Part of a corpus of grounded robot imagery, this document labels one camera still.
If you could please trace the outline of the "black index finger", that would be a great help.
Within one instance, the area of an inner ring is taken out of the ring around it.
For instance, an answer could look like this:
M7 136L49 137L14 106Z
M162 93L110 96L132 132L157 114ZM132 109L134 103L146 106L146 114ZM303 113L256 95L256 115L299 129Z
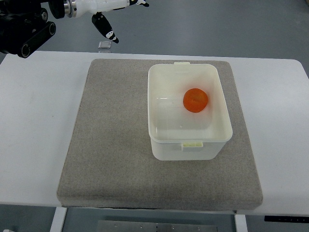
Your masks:
M129 5L142 5L144 7L149 7L149 3L145 0L129 0Z

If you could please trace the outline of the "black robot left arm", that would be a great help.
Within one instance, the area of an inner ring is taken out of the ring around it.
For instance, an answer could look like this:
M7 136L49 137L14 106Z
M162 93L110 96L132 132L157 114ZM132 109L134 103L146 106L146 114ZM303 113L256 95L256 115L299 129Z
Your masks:
M42 0L2 0L0 2L0 51L3 54L28 58L56 32L54 22ZM149 7L144 0L49 0L50 12L56 19L81 17L90 12L92 23L108 40L119 40L104 16L104 12L124 9L131 5Z

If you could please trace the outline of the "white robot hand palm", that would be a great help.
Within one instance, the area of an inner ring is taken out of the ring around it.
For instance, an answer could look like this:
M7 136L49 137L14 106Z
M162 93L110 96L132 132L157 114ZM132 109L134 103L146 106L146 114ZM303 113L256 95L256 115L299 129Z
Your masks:
M128 0L73 0L72 17L81 17L90 12L108 12L116 9L126 8L130 5Z

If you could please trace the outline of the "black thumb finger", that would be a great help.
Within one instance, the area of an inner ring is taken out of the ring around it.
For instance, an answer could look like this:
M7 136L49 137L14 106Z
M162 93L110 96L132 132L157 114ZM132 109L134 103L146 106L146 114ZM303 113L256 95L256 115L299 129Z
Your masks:
M92 16L92 23L103 37L116 44L119 43L109 21L102 12L97 12Z

